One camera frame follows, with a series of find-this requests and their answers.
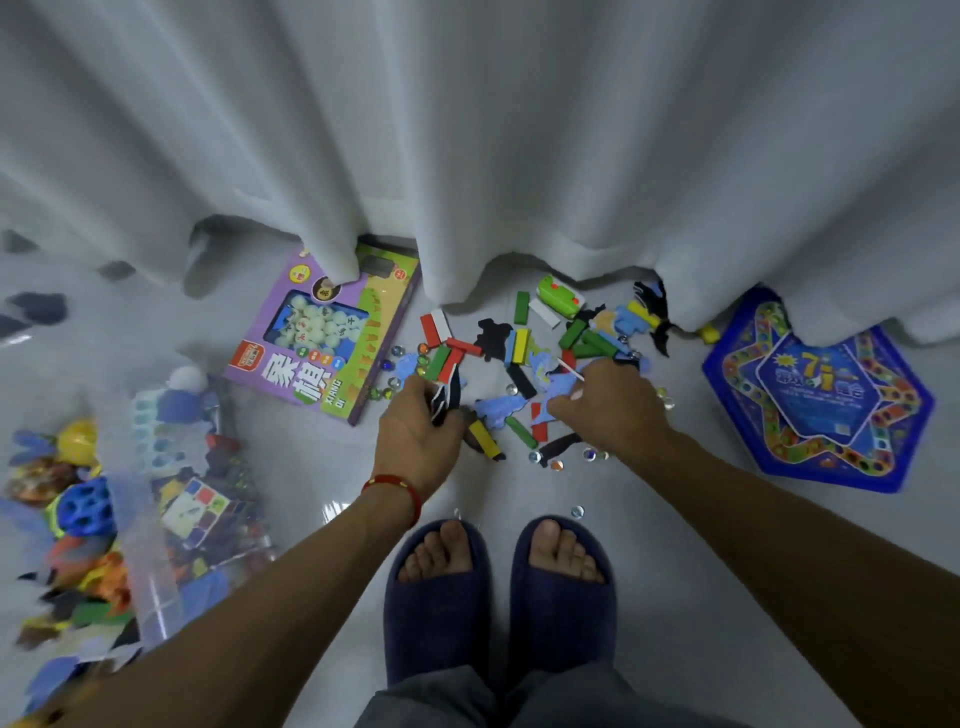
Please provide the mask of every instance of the white tile floor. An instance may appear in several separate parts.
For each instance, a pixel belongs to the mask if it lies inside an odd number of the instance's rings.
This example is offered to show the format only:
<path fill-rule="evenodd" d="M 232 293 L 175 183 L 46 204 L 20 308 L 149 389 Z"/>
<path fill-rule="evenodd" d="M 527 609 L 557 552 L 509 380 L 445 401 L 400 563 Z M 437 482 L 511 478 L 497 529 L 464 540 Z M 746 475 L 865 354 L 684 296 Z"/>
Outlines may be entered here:
<path fill-rule="evenodd" d="M 9 435 L 17 427 L 53 427 L 77 411 L 84 363 L 123 366 L 123 354 L 104 364 L 98 346 L 111 352 L 175 349 L 211 371 L 222 369 L 292 246 L 268 233 L 233 241 L 234 255 L 218 269 L 217 279 L 193 281 L 209 290 L 199 300 L 186 298 L 178 287 L 159 288 L 140 277 L 112 286 L 83 273 L 62 277 L 61 285 L 75 304 L 71 320 L 42 331 L 33 341 L 0 350 L 0 457 L 8 456 Z M 534 266 L 518 258 L 490 266 L 467 303 L 447 308 L 454 335 L 472 340 L 476 322 L 487 316 L 510 321 L 514 292 L 532 290 L 542 275 Z M 8 295 L 8 289 L 24 280 L 31 283 L 23 287 L 45 290 L 53 268 L 40 256 L 5 258 L 0 293 Z M 585 286 L 590 304 L 629 300 L 632 279 L 624 274 Z M 416 346 L 421 339 L 418 316 L 431 307 L 420 291 L 397 343 Z M 550 333 L 534 316 L 531 326 L 540 344 L 553 344 L 559 337 L 559 329 Z M 668 387 L 677 402 L 674 425 L 717 455 L 749 467 L 745 450 L 700 373 L 704 345 L 675 338 L 669 359 L 655 353 L 649 337 L 640 337 L 637 347 L 652 356 L 652 379 Z M 939 400 L 903 491 L 879 496 L 816 483 L 783 486 L 960 571 L 955 528 L 960 468 L 952 460 L 960 427 L 960 389 L 954 380 L 960 343 L 928 349 L 904 343 L 902 351 Z M 508 381 L 496 363 L 474 359 L 464 369 L 467 401 L 499 394 Z M 355 497 L 370 472 L 377 415 L 385 403 L 371 402 L 360 425 L 349 428 L 250 390 L 234 387 L 233 394 L 247 455 L 270 500 L 274 534 L 289 546 L 323 525 L 325 506 Z M 551 437 L 563 432 L 561 425 L 551 425 Z M 530 464 L 528 450 L 509 431 L 498 433 L 497 439 L 508 461 L 491 463 L 464 449 L 449 483 L 426 505 L 423 517 L 451 517 L 459 509 L 483 531 L 494 563 L 495 612 L 501 628 L 507 624 L 508 567 L 516 535 L 537 515 L 568 514 L 580 505 L 586 510 L 583 523 L 604 543 L 618 577 L 617 666 L 638 691 L 756 726 L 856 724 L 701 539 L 626 468 L 613 460 L 586 463 L 582 448 L 575 447 L 564 458 L 564 471 L 554 473 Z M 16 623 L 31 610 L 27 593 L 12 585 L 12 578 L 27 566 L 15 541 L 15 534 L 0 531 L 3 722 L 16 715 L 24 686 L 46 656 L 43 649 L 28 656 L 8 647 Z M 318 665 L 289 726 L 350 726 L 372 693 L 383 687 L 385 571 L 375 577 Z"/>

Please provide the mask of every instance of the toy pile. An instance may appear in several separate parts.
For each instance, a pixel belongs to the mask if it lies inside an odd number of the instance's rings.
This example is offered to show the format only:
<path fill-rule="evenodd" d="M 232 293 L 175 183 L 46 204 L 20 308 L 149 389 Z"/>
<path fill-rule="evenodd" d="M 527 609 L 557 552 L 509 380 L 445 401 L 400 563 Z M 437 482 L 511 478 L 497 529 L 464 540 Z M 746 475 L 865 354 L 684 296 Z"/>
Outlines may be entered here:
<path fill-rule="evenodd" d="M 160 561 L 169 564 L 186 623 L 276 552 L 240 445 L 224 434 L 220 398 L 203 371 L 182 366 L 166 386 L 135 392 L 126 417 L 130 462 L 156 504 L 156 515 L 134 520 L 156 518 L 166 551 Z M 20 430 L 13 439 L 22 451 L 11 459 L 0 505 L 35 544 L 47 545 L 36 570 L 20 577 L 39 587 L 44 610 L 24 621 L 17 644 L 34 649 L 56 641 L 57 655 L 28 688 L 31 712 L 55 693 L 75 690 L 73 681 L 91 664 L 115 669 L 154 646 L 134 607 L 143 617 L 156 605 L 132 603 L 128 569 L 137 573 L 156 555 L 124 553 L 124 528 L 140 526 L 114 519 L 114 503 L 131 496 L 110 491 L 110 463 L 98 460 L 92 420 L 71 423 L 56 437 Z M 153 579 L 147 574 L 141 582 Z"/>
<path fill-rule="evenodd" d="M 396 371 L 388 386 L 372 388 L 369 398 L 390 399 L 402 388 L 403 380 L 416 373 L 438 382 L 438 396 L 447 407 L 453 407 L 459 404 L 460 392 L 467 385 L 460 375 L 460 365 L 465 357 L 483 357 L 487 362 L 496 359 L 503 362 L 511 383 L 505 396 L 474 403 L 475 419 L 468 429 L 468 445 L 491 460 L 505 460 L 506 455 L 491 436 L 491 430 L 507 426 L 530 449 L 530 462 L 556 472 L 562 471 L 564 462 L 559 459 L 560 455 L 582 440 L 570 433 L 550 441 L 547 427 L 555 418 L 547 412 L 546 403 L 553 397 L 569 395 L 576 381 L 583 379 L 580 371 L 597 357 L 607 356 L 648 374 L 650 360 L 630 344 L 635 334 L 649 332 L 657 350 L 668 355 L 667 334 L 675 325 L 670 323 L 667 315 L 662 283 L 637 281 L 634 295 L 633 300 L 614 309 L 607 309 L 602 304 L 590 309 L 586 308 L 583 293 L 546 276 L 540 281 L 535 297 L 527 291 L 516 293 L 512 324 L 483 319 L 478 322 L 480 333 L 472 344 L 455 338 L 443 311 L 435 309 L 420 317 L 424 341 L 418 344 L 416 353 L 406 353 L 400 346 L 392 348 L 391 353 L 399 359 L 396 364 L 384 361 L 384 369 Z M 534 340 L 533 331 L 527 327 L 530 311 L 551 329 L 565 322 L 564 332 L 556 342 L 559 353 L 539 346 Z M 712 325 L 697 333 L 707 344 L 715 343 L 719 337 Z M 666 409 L 673 408 L 674 402 L 665 389 L 658 389 L 658 395 Z M 531 407 L 530 429 L 515 417 L 528 403 Z M 583 457 L 594 462 L 606 460 L 609 455 L 586 446 Z"/>

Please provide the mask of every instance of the slide sandal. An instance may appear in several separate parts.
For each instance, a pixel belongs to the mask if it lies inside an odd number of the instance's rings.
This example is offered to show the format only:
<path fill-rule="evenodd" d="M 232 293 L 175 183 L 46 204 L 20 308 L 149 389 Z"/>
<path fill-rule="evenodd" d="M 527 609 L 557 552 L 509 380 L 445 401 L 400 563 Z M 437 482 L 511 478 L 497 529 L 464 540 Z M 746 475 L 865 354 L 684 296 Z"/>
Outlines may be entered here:
<path fill-rule="evenodd" d="M 462 521 L 473 571 L 404 584 L 397 575 L 430 531 L 450 519 L 417 529 L 396 555 L 383 605 L 387 685 L 425 672 L 470 665 L 484 680 L 490 649 L 490 559 L 480 531 Z"/>
<path fill-rule="evenodd" d="M 548 519 L 576 534 L 606 584 L 530 566 L 534 531 Z M 616 588 L 610 559 L 600 543 L 570 519 L 543 516 L 530 521 L 516 542 L 510 576 L 508 686 L 515 686 L 530 670 L 564 672 L 587 663 L 612 664 L 615 645 Z"/>

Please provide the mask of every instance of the yellow ball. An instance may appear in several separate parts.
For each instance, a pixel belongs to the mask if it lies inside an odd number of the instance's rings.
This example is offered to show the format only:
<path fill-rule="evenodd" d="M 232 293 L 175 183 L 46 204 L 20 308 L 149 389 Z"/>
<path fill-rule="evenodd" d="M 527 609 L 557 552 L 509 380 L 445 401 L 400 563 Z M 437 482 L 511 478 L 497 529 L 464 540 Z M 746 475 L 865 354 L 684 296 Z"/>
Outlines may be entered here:
<path fill-rule="evenodd" d="M 60 431 L 57 437 L 60 460 L 82 468 L 97 464 L 97 425 L 93 420 L 77 420 Z"/>

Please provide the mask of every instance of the curtain fold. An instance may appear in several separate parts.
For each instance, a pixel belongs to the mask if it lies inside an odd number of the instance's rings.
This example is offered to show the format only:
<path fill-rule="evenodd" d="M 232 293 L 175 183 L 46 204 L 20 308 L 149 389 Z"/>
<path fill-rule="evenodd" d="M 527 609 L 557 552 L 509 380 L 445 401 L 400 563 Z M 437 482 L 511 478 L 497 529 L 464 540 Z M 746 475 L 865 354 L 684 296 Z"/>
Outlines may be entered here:
<path fill-rule="evenodd" d="M 336 279 L 414 236 L 655 269 L 694 329 L 758 282 L 825 345 L 960 333 L 952 0 L 30 0 L 0 8 L 0 226 L 182 279 L 220 213 Z"/>

